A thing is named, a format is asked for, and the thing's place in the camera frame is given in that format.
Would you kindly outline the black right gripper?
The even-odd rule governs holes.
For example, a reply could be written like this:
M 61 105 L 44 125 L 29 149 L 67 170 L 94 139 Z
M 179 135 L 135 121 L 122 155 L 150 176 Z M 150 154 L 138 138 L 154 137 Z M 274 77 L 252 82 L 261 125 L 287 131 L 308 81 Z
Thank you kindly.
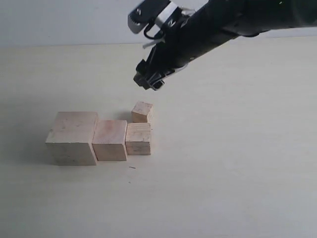
M 225 29 L 237 18 L 236 4 L 205 4 L 166 31 L 164 41 L 151 49 L 146 61 L 142 59 L 137 64 L 134 82 L 143 89 L 159 90 L 164 85 L 164 79 L 177 70 L 237 38 L 236 33 Z

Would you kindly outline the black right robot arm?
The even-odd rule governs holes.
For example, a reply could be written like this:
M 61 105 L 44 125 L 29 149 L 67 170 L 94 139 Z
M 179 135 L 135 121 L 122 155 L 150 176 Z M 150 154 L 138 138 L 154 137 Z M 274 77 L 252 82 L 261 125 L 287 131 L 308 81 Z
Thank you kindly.
M 158 90 L 164 79 L 190 62 L 238 37 L 271 30 L 308 28 L 317 24 L 314 0 L 210 0 L 198 10 L 170 0 L 145 0 L 127 17 L 134 34 L 147 35 L 153 26 L 147 59 L 136 66 L 134 81 Z

